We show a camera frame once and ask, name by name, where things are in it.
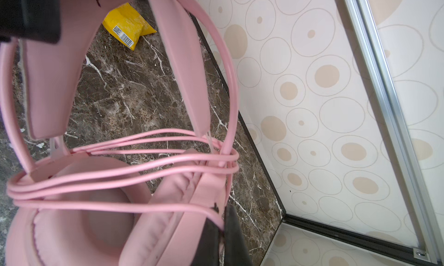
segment black edge trim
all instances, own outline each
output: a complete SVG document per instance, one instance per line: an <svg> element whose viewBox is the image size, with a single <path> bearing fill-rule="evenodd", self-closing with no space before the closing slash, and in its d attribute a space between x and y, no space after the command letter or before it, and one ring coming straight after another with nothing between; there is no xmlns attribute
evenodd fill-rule
<svg viewBox="0 0 444 266"><path fill-rule="evenodd" d="M437 264L423 261L413 257L413 249L367 235L344 230L335 226L325 225L297 216L286 214L283 223L308 230L344 243L363 248L399 261L418 266L436 266Z"/></svg>
<svg viewBox="0 0 444 266"><path fill-rule="evenodd" d="M227 94L228 94L228 91L229 91L229 90L228 90L228 85L226 84L226 81L225 81L225 79L224 79L224 77L223 77L223 75L222 75L222 72L221 72L221 70L219 69L219 65L218 65L218 63L216 62L216 59L215 59L214 56L213 56L213 52L211 52L210 46L208 45L208 42L207 42L207 40L205 39L205 36L203 35L202 29L200 28L200 25L199 25L199 23L197 22L196 17L195 17L194 15L192 15L192 14L190 14L190 16L191 16L191 19L192 19L193 22L194 22L194 25L196 26L197 33L199 34L200 40L203 42L205 48L207 49L207 52L208 52L208 54L210 55L211 61L213 62L213 65L214 65L214 67L216 68L216 70L217 70L217 72L218 72L218 74L219 74L219 78L222 80L222 85L223 85L225 91L226 91ZM237 117L238 117L239 121L241 122L242 127L244 128L245 134L246 134L247 137L248 137L248 141L250 141L250 144L251 144L251 146L253 147L254 153L256 154L256 156L257 156L257 158L258 158L258 160L259 160L259 163L261 164L262 170L264 171L265 176L266 176L267 179L268 179L268 182L270 183L271 189L273 190L274 195L275 195L275 197L276 197L276 199L277 199L277 202L278 202L278 204L279 204L279 206L280 206L280 209L282 210L282 217L283 217L284 215L287 214L287 211L285 210L284 204L282 203L281 198L279 197L278 192L276 191L276 188L274 187L274 184L273 184L273 182L271 181L270 175L268 174L268 171L267 171L267 169L265 168L265 164L264 164L264 162L262 161L261 156L259 155L258 149L257 149L256 145L255 145L254 142L253 142L253 139L252 139L252 137L251 137L251 135L250 135L250 132L248 132L248 128L247 128L247 126L245 125L245 121L244 121L244 119L243 119L242 116L241 116L241 112L239 112L239 114L238 114Z"/></svg>

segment barcode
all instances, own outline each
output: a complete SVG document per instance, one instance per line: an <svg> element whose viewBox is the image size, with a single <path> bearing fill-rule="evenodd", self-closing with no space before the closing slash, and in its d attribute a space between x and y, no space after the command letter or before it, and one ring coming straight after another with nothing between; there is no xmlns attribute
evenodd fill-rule
<svg viewBox="0 0 444 266"><path fill-rule="evenodd" d="M134 44L134 42L117 25L112 30L128 47L131 47Z"/></svg>

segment silver metal strip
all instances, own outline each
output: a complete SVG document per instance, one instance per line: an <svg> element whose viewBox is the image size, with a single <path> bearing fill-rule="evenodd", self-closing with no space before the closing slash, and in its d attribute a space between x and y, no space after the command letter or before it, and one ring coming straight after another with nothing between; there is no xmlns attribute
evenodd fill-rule
<svg viewBox="0 0 444 266"><path fill-rule="evenodd" d="M368 0L344 1L401 167L408 197L424 238L425 246L420 247L426 250L430 261L436 264L437 260L444 258L444 242L415 156L369 2Z"/></svg>

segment metal bracket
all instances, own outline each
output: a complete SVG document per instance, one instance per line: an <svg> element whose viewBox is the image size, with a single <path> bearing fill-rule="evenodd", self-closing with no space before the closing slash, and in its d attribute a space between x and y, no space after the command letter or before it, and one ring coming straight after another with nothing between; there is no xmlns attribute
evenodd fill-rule
<svg viewBox="0 0 444 266"><path fill-rule="evenodd" d="M431 262L429 254L426 251L420 249L413 248L413 257L427 262Z"/></svg>

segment pink headphones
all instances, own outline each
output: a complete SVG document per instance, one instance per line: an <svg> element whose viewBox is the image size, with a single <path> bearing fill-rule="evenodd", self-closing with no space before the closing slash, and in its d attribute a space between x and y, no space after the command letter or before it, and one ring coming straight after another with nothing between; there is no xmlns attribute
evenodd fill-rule
<svg viewBox="0 0 444 266"><path fill-rule="evenodd" d="M230 53L217 28L195 0L149 0L194 131L160 129L77 147L64 145L82 63L107 13L130 0L60 0L57 44L20 41L27 130L50 139L51 155L35 162L23 141L12 97L17 39L0 45L0 107L6 131L23 171L8 181L19 210L6 244L8 266L174 266L190 265L206 219L224 230L238 153L238 87ZM225 141L209 136L210 105L196 29L185 11L199 19L221 54L230 88L230 121ZM158 137L159 134L176 134ZM196 150L116 150L138 143L191 140ZM170 153L129 166L99 155ZM142 170L172 167L140 175ZM148 180L163 177L151 195Z"/></svg>

